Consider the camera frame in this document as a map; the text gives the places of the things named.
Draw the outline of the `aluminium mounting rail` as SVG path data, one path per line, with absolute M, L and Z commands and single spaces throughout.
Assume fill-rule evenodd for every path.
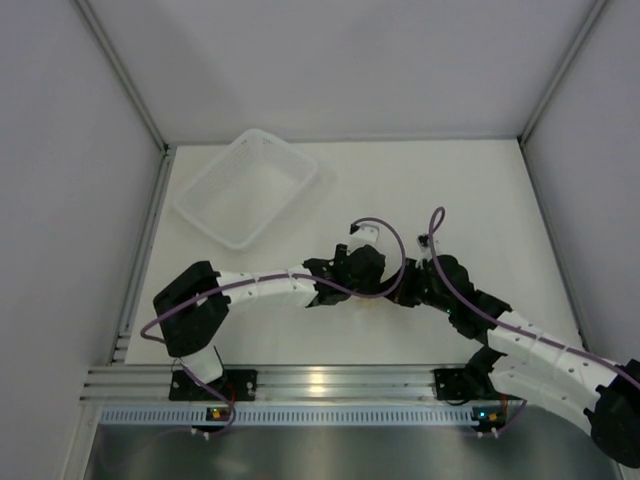
M 437 401 L 433 371 L 462 367 L 436 365 L 229 365 L 258 372 L 252 402 L 340 403 L 350 401 Z M 170 401 L 177 365 L 116 364 L 89 369 L 80 401 L 95 404 L 142 404 Z

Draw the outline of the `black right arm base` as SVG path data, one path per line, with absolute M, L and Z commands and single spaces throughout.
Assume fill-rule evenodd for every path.
M 436 398 L 451 403 L 479 400 L 518 400 L 498 392 L 487 373 L 467 367 L 439 368 L 433 371 Z

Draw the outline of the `clear zip top bag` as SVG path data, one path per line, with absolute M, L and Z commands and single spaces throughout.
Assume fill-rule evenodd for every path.
M 377 308 L 379 305 L 382 305 L 384 301 L 385 299 L 383 297 L 380 297 L 380 298 L 352 297 L 349 300 L 349 305 L 353 309 L 369 310 L 369 309 Z

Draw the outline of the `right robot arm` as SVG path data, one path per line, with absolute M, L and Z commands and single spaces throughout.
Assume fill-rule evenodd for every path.
M 444 312 L 481 348 L 465 366 L 478 397 L 504 394 L 541 407 L 584 431 L 607 456 L 639 466 L 639 363 L 618 364 L 571 347 L 506 302 L 478 290 L 451 255 L 405 263 L 391 300 Z

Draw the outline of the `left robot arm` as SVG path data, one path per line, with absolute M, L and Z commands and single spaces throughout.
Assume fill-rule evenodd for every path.
M 350 250 L 344 244 L 330 260 L 311 258 L 273 272 L 219 272 L 199 261 L 157 294 L 153 307 L 169 356 L 193 374 L 194 391 L 210 400 L 226 386 L 214 336 L 228 317 L 275 306 L 333 306 L 354 293 L 377 294 L 385 267 L 385 256 L 373 246 Z

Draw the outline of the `white perforated plastic basket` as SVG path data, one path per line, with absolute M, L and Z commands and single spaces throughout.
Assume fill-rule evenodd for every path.
M 176 193 L 173 206 L 211 240 L 246 251 L 312 185 L 318 172 L 318 162 L 297 147 L 249 129 Z

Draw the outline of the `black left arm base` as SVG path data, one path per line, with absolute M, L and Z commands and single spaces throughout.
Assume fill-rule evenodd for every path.
M 227 369 L 224 375 L 209 387 L 229 401 L 255 400 L 258 372 L 254 369 Z M 174 402 L 216 400 L 216 397 L 198 386 L 183 370 L 172 372 L 169 396 Z

